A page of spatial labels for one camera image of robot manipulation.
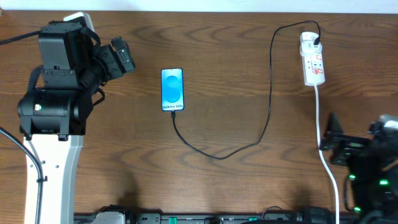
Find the blue Galaxy smartphone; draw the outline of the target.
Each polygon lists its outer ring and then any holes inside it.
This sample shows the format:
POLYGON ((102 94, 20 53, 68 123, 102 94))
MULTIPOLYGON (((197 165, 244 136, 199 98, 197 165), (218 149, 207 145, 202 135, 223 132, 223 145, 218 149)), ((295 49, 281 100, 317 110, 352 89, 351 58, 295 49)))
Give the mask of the blue Galaxy smartphone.
POLYGON ((185 107, 183 70, 166 68, 161 71, 162 111, 179 111, 185 107))

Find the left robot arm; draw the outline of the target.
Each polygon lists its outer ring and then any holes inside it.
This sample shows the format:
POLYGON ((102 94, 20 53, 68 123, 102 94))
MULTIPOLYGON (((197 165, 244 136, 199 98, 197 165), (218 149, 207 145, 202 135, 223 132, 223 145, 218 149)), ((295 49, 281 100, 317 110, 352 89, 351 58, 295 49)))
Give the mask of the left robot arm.
POLYGON ((77 164, 86 122, 107 82, 136 65, 127 42, 103 45, 83 21, 51 22, 37 34, 42 65, 18 104, 28 173, 25 221, 72 223, 77 164))

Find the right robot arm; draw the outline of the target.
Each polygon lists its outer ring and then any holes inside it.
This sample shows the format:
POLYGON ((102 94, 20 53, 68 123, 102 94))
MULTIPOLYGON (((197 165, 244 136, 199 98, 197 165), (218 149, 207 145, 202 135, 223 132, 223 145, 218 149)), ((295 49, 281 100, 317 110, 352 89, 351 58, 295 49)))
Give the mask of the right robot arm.
POLYGON ((384 114, 370 124, 371 139, 345 135, 330 113, 321 141, 330 163, 348 168, 358 223, 397 223, 397 117, 384 114))

